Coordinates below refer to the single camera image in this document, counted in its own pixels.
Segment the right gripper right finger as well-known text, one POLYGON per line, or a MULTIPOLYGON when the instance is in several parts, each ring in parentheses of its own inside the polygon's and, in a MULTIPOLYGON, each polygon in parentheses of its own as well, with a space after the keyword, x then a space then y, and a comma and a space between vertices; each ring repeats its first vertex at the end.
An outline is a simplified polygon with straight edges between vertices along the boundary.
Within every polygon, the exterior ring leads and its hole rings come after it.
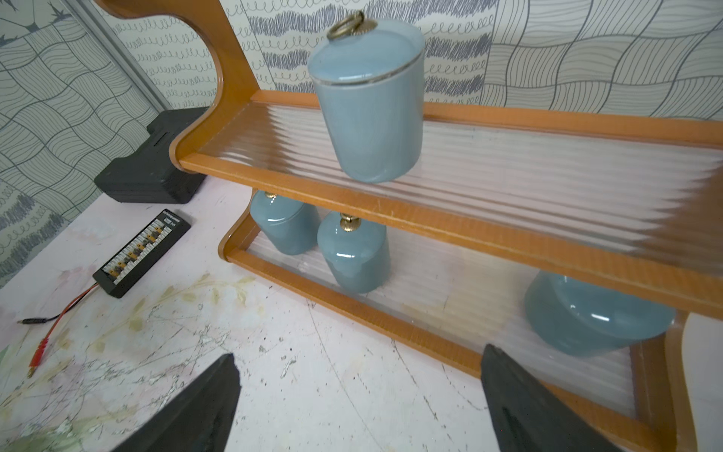
POLYGON ((486 346, 481 384, 502 451, 617 451, 502 348, 486 346))

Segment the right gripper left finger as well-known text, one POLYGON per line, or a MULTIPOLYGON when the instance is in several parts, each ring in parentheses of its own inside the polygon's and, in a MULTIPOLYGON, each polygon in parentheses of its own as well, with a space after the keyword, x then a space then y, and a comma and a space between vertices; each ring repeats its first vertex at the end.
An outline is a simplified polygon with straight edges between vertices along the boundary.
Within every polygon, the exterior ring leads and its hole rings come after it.
POLYGON ((233 354, 220 356, 117 451, 223 451, 241 392, 233 354))

